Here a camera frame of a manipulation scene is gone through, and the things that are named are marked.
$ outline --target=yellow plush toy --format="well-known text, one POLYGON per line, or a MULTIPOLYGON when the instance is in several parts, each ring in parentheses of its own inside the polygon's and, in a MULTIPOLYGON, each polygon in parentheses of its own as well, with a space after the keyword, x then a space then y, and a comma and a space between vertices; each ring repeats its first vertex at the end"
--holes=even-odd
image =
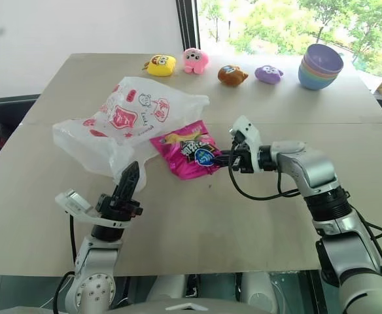
POLYGON ((149 62, 145 63, 143 69, 157 77, 168 77, 173 73, 176 63, 174 57, 157 54, 149 62))

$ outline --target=white wall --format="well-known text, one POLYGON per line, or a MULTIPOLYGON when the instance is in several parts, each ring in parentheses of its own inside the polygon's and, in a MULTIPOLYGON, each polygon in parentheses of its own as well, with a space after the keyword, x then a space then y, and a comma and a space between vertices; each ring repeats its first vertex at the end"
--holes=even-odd
POLYGON ((174 0, 0 0, 0 97, 40 94, 75 52, 181 51, 174 0))

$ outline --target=brown plush toy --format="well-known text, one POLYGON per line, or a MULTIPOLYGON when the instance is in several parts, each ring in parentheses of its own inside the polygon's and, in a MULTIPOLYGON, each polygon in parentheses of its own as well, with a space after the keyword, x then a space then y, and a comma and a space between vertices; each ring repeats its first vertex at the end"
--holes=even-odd
POLYGON ((237 86, 248 77, 248 73, 243 72, 236 65, 225 65, 218 72, 217 78, 227 86, 237 86))

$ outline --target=pink snack bag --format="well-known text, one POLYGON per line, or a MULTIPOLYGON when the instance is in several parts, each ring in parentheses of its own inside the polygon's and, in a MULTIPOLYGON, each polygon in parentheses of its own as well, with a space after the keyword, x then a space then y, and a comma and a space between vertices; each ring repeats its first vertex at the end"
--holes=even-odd
POLYGON ((213 158, 219 155, 220 151, 201 120, 154 137, 150 142, 166 159, 172 173, 181 179, 201 177, 218 169, 213 158))

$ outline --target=pink plush toy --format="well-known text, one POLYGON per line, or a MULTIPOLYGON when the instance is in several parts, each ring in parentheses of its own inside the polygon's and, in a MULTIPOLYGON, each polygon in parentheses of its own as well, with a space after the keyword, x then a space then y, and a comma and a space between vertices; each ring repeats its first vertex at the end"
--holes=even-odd
POLYGON ((197 48, 189 48, 184 51, 186 73, 202 74, 205 66, 209 63, 208 55, 197 48))

